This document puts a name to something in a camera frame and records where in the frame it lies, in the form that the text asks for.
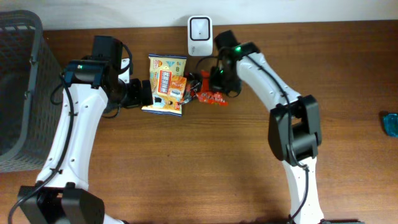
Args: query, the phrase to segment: yellow snack package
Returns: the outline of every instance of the yellow snack package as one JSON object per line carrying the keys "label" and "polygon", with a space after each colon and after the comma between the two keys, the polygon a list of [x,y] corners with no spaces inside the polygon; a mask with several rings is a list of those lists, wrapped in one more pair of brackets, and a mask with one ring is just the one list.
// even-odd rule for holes
{"label": "yellow snack package", "polygon": [[182,115],[180,99],[187,79],[183,77],[185,56],[149,54],[150,85],[154,104],[142,110],[155,114]]}

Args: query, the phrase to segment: black cable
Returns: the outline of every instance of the black cable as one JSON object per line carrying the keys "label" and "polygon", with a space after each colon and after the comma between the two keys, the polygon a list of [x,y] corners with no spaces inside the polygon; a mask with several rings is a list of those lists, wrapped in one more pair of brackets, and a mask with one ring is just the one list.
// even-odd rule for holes
{"label": "black cable", "polygon": [[53,105],[60,105],[60,104],[62,103],[62,101],[59,101],[59,102],[55,102],[55,101],[54,101],[54,94],[61,88],[61,86],[62,86],[62,83],[59,84],[57,87],[55,87],[55,89],[51,92],[51,95],[50,95],[50,102],[51,102]]}
{"label": "black cable", "polygon": [[69,92],[69,89],[67,87],[67,84],[63,77],[60,75],[60,79],[62,81],[62,85],[65,88],[65,91],[68,96],[68,101],[69,101],[69,106],[70,106],[70,119],[69,119],[69,128],[68,128],[68,133],[67,133],[67,138],[65,139],[65,144],[63,145],[63,151],[61,154],[61,157],[57,163],[57,166],[54,169],[51,169],[51,174],[49,177],[47,177],[40,185],[36,186],[36,188],[28,195],[25,197],[19,199],[14,206],[10,209],[10,212],[8,214],[8,224],[12,224],[12,216],[14,215],[14,212],[17,210],[19,206],[21,206],[23,203],[25,203],[28,199],[33,197],[37,192],[39,192],[46,184],[48,184],[54,177],[55,175],[59,172],[59,169],[62,165],[62,162],[65,158],[65,155],[67,154],[68,146],[69,146],[69,141],[72,136],[72,129],[73,129],[73,120],[75,117],[75,110],[73,109],[73,101],[72,101],[72,96]]}
{"label": "black cable", "polygon": [[195,66],[195,71],[198,70],[199,64],[200,64],[202,61],[207,60],[207,59],[209,59],[209,58],[218,58],[218,57],[217,57],[217,56],[210,55],[210,56],[206,56],[206,57],[201,58],[201,59],[198,61],[197,65]]}
{"label": "black cable", "polygon": [[218,49],[218,56],[217,56],[217,63],[216,63],[216,68],[218,68],[219,64],[220,64],[220,57],[222,56],[222,52],[224,50],[231,50],[231,47],[220,47],[220,49]]}
{"label": "black cable", "polygon": [[113,118],[117,118],[119,116],[120,113],[120,105],[118,106],[118,112],[116,112],[116,114],[112,115],[112,116],[101,116],[102,118],[106,118],[106,119],[113,119]]}
{"label": "black cable", "polygon": [[301,205],[299,206],[299,208],[297,209],[297,211],[294,213],[294,215],[292,217],[289,218],[288,224],[292,224],[294,222],[294,218],[300,213],[301,209],[303,208],[305,202],[307,201],[307,197],[308,197],[308,188],[309,188],[309,176],[308,173],[310,172],[310,170],[308,169],[308,167],[304,168],[305,171],[305,193],[304,193],[304,198],[303,198],[303,202],[301,203]]}
{"label": "black cable", "polygon": [[242,92],[242,90],[239,91],[239,92],[237,92],[236,95],[234,95],[234,96],[230,96],[230,95],[229,95],[229,93],[231,93],[231,92],[226,93],[225,95],[228,96],[229,98],[235,98],[235,97],[238,97],[238,96],[241,94],[241,92]]}
{"label": "black cable", "polygon": [[281,87],[281,85],[279,84],[279,82],[275,79],[275,77],[273,75],[271,75],[263,66],[259,65],[253,58],[251,58],[250,56],[246,56],[253,64],[255,64],[260,70],[262,70],[265,74],[267,74],[272,81],[274,81],[274,83],[278,86],[279,90],[282,92],[284,98],[286,99],[287,102],[287,116],[288,116],[288,139],[289,139],[289,156],[290,158],[293,160],[294,163],[296,163],[300,168],[302,168],[305,171],[305,194],[304,194],[304,198],[303,201],[301,203],[301,205],[299,206],[299,208],[297,209],[297,211],[293,214],[292,217],[289,218],[288,224],[291,224],[294,222],[294,218],[300,213],[301,209],[303,208],[305,201],[307,200],[307,196],[308,196],[308,182],[309,182],[309,177],[308,177],[308,173],[309,173],[309,169],[308,169],[308,165],[306,164],[301,164],[299,163],[299,161],[296,158],[294,149],[293,149],[293,139],[292,139],[292,112],[290,110],[290,101],[289,98],[287,97],[286,92],[284,91],[284,89]]}
{"label": "black cable", "polygon": [[127,54],[129,55],[130,61],[129,61],[129,65],[126,66],[126,67],[124,67],[124,68],[122,68],[122,69],[120,69],[119,73],[122,74],[122,73],[124,73],[125,71],[127,71],[128,68],[130,68],[129,73],[130,73],[130,75],[132,75],[132,69],[133,69],[133,65],[132,65],[132,53],[131,53],[129,47],[128,47],[126,44],[123,44],[123,47],[124,47],[124,49],[126,49],[126,52],[127,52]]}

